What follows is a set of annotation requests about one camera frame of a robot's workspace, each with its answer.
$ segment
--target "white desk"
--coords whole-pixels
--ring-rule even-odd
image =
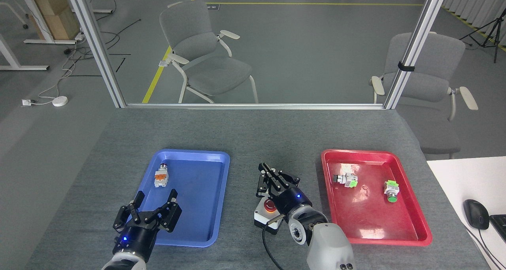
[[[0,34],[0,52],[9,63],[9,65],[0,65],[0,70],[47,70],[49,68],[48,65],[20,65],[2,34]]]
[[[506,157],[431,160],[427,162],[464,225],[479,239],[464,214],[463,202],[472,198],[486,207],[488,214],[506,213]],[[506,265],[506,243],[490,225],[482,232],[490,251]],[[490,268],[497,269],[481,249]]]

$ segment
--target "table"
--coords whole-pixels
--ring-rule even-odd
[[[314,208],[330,217],[320,158],[326,149],[398,155],[432,231],[427,247],[354,244],[358,269],[488,269],[395,110],[159,108],[114,112],[27,269],[100,269],[109,261],[119,207],[132,200],[160,149],[224,151],[231,160],[217,241],[207,248],[157,245],[151,270],[275,269],[253,225],[258,164],[298,176]],[[286,224],[267,243],[283,268],[308,269],[308,248],[294,243]]]
[[[467,223],[463,201],[471,198],[486,207],[488,214],[506,214],[504,187],[506,187],[506,157],[431,160],[427,162],[450,200],[461,222],[479,238],[478,230]],[[506,265],[506,243],[490,225],[482,231],[483,240],[490,251]],[[480,248],[490,268],[497,267]]]
[[[47,70],[49,68],[48,65],[21,65],[2,34],[0,34],[0,52],[9,63],[9,65],[0,65],[0,70]]]

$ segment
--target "chair armrest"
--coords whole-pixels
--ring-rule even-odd
[[[374,93],[378,95],[385,95],[385,89],[383,88],[383,83],[379,77],[371,77],[370,84],[372,88],[374,88]]]
[[[234,40],[237,40],[241,37],[238,34],[234,34],[233,32],[230,32],[227,30],[221,30],[219,36],[220,36],[220,38],[223,38],[223,36],[227,36],[228,38],[231,38]]]
[[[178,56],[177,54],[168,54],[167,59],[173,60],[173,61],[180,63],[180,64],[187,64],[190,62],[186,58],[184,58],[182,56]]]
[[[469,110],[477,110],[478,104],[473,97],[473,94],[469,91],[467,87],[461,86],[457,89],[457,94],[461,94],[464,102],[466,103]]]
[[[180,64],[183,64],[183,65],[185,65],[185,64],[187,64],[187,63],[189,63],[189,62],[190,62],[190,61],[189,61],[189,60],[187,60],[186,58],[184,58],[184,57],[182,57],[182,56],[178,56],[177,54],[168,54],[168,56],[167,56],[167,58],[166,58],[166,59],[161,60],[161,61],[159,62],[159,66],[168,66],[168,65],[170,65],[170,63],[171,63],[172,61],[175,61],[175,62],[180,63]]]

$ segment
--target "round white device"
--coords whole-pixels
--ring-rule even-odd
[[[53,106],[60,107],[68,103],[68,98],[65,96],[56,97],[52,100]]]

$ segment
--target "red button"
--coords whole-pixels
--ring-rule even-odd
[[[276,205],[274,205],[274,202],[270,199],[265,200],[264,208],[269,213],[274,213],[276,211]]]

